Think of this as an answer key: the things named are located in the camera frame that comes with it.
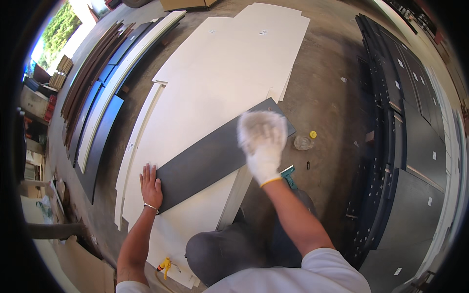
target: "white work glove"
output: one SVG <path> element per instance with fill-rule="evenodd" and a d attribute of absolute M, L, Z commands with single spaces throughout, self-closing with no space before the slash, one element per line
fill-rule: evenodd
<path fill-rule="evenodd" d="M 238 120 L 238 146 L 260 187 L 281 179 L 277 169 L 287 143 L 287 119 L 269 111 L 246 112 Z"/>

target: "green foliage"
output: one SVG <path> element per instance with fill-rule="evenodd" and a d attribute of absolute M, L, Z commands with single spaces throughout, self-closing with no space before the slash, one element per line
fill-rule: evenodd
<path fill-rule="evenodd" d="M 38 61 L 42 68 L 48 69 L 50 67 L 80 24 L 82 22 L 73 12 L 70 3 L 66 1 L 42 33 L 44 52 Z"/>

